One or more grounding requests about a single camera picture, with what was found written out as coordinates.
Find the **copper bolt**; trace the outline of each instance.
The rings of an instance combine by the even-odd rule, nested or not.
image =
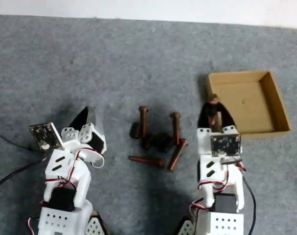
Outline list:
[[[168,166],[168,170],[173,170],[174,167],[177,165],[179,158],[181,157],[182,150],[185,146],[188,146],[188,141],[186,139],[180,139],[180,144],[173,153],[172,161]]]
[[[148,112],[149,108],[147,106],[139,107],[141,114],[141,129],[142,129],[142,138],[147,134],[147,124],[148,124]]]
[[[137,161],[141,163],[146,163],[150,165],[157,166],[158,168],[164,168],[166,162],[160,158],[146,158],[146,157],[136,157],[136,156],[129,156],[129,159],[132,161]]]
[[[180,142],[180,113],[172,113],[170,117],[173,119],[173,138],[176,145],[179,145]]]

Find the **white wall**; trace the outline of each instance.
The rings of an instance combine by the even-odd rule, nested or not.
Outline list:
[[[0,0],[0,14],[297,28],[297,0]]]

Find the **circuit board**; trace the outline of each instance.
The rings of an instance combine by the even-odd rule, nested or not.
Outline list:
[[[61,148],[61,138],[52,122],[29,126],[29,129],[41,149]]]
[[[218,157],[221,154],[239,156],[241,152],[241,136],[239,134],[211,136],[211,148],[214,157]]]

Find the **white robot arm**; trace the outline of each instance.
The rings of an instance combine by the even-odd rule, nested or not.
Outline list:
[[[217,112],[222,131],[213,132]],[[243,165],[241,136],[227,109],[217,97],[206,102],[200,113],[198,138],[198,189],[202,198],[191,203],[191,220],[185,220],[178,235],[243,235]]]
[[[31,126],[41,148],[54,150],[45,170],[46,188],[39,219],[38,235],[106,235],[98,216],[91,216],[93,206],[86,199],[91,172],[104,165],[106,140],[101,120],[87,106],[70,124],[57,133],[53,123]]]

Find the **open cardboard tray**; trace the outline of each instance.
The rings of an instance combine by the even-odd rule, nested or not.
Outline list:
[[[285,135],[291,125],[270,71],[211,73],[208,95],[217,94],[243,140]]]

